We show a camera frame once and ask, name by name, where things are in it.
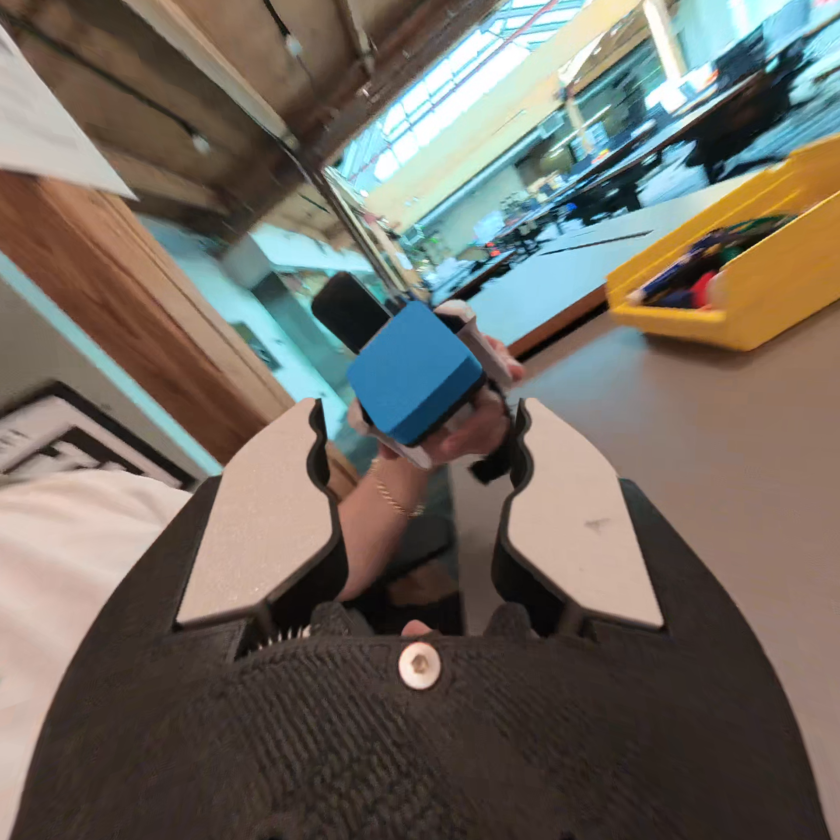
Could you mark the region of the white blue pen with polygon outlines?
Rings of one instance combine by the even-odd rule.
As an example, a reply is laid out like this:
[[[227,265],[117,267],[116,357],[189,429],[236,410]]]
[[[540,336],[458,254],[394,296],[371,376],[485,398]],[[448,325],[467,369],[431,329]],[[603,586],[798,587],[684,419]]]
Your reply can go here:
[[[721,267],[718,253],[708,255],[700,252],[688,253],[678,258],[668,268],[659,272],[641,287],[632,290],[625,297],[629,305],[643,306],[674,292],[690,291],[701,277]]]

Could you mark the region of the white desk wood edge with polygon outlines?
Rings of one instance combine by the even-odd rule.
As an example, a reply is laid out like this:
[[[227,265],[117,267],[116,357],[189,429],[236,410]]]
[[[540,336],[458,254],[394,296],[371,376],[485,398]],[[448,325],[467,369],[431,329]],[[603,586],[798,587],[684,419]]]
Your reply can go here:
[[[742,174],[557,237],[467,301],[478,329],[527,359],[606,304],[605,283],[614,269],[753,176]]]

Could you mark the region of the wooden post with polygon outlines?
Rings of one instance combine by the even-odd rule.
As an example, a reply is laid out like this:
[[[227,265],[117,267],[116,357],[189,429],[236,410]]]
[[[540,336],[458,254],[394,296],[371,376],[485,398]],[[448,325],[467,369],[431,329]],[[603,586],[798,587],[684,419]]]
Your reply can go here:
[[[122,199],[3,171],[1,244],[220,465],[294,406]]]

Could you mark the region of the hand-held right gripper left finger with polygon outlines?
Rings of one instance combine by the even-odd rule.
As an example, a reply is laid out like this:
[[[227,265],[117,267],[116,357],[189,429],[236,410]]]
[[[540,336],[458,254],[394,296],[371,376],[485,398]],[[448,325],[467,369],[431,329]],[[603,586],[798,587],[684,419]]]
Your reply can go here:
[[[180,627],[244,618],[308,627],[349,573],[329,488],[322,403],[307,398],[227,464],[176,614]]]

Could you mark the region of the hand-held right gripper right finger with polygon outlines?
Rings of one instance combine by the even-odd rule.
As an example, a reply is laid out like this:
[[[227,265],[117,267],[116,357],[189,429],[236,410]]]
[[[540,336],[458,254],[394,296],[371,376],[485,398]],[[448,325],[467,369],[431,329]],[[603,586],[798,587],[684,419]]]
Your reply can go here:
[[[535,398],[518,405],[510,478],[490,575],[537,635],[578,635],[592,621],[664,628],[614,467]]]

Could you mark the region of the black framed picture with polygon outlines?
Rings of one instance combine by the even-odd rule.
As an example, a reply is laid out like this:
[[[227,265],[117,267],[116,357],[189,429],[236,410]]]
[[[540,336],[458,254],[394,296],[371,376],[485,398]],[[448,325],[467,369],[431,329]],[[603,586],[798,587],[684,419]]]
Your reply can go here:
[[[24,481],[88,469],[179,490],[201,482],[66,384],[54,381],[2,404],[2,477]]]

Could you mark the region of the yellow plastic bin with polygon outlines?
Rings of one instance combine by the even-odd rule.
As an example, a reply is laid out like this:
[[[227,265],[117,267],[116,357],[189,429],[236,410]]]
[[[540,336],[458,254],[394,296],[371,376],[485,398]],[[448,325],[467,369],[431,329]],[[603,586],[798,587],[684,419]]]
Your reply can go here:
[[[615,321],[641,333],[751,351],[839,298],[839,139],[835,134],[749,176],[606,277]],[[791,221],[720,268],[707,308],[631,301],[631,294],[717,228],[763,217]]]

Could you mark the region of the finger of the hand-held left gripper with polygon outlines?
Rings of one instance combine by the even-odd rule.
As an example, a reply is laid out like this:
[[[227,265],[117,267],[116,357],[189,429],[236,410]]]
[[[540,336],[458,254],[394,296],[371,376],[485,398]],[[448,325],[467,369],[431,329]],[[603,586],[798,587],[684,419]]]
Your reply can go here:
[[[363,437],[374,438],[378,444],[405,458],[415,467],[422,470],[432,470],[433,459],[423,446],[408,447],[388,437],[373,424],[358,398],[354,398],[350,405],[348,422],[358,434]]]
[[[465,301],[447,301],[434,308],[434,315],[465,345],[480,364],[489,382],[508,393],[513,379],[508,364],[478,329],[477,317]]]

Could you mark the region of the person's left hand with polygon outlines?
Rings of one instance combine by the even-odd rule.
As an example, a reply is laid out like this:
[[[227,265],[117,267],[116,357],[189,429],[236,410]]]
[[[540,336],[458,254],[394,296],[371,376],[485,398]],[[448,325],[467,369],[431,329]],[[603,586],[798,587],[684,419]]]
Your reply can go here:
[[[520,383],[526,373],[524,366],[513,357],[504,342],[486,333],[481,335],[507,369],[512,383]],[[440,429],[427,439],[424,451],[433,467],[446,465],[468,455],[488,456],[503,443],[511,421],[507,403],[502,396],[485,386],[475,395],[472,408],[472,414],[454,432]],[[399,457],[390,448],[378,445],[377,460],[380,462]]]

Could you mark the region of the blue foam block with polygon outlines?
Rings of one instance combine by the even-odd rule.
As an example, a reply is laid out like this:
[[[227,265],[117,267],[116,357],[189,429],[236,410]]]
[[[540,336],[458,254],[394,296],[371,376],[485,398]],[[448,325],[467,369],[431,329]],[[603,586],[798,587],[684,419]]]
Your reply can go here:
[[[487,383],[476,354],[459,337],[459,312],[410,302],[350,364],[348,381],[364,419],[405,448],[419,446]]]

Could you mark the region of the person's white shirt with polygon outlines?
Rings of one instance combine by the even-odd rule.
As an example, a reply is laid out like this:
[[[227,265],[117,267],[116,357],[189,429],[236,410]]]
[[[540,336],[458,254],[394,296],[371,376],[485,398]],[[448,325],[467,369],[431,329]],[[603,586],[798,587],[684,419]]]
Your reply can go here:
[[[123,471],[2,477],[1,832],[56,690],[102,607],[192,493]]]

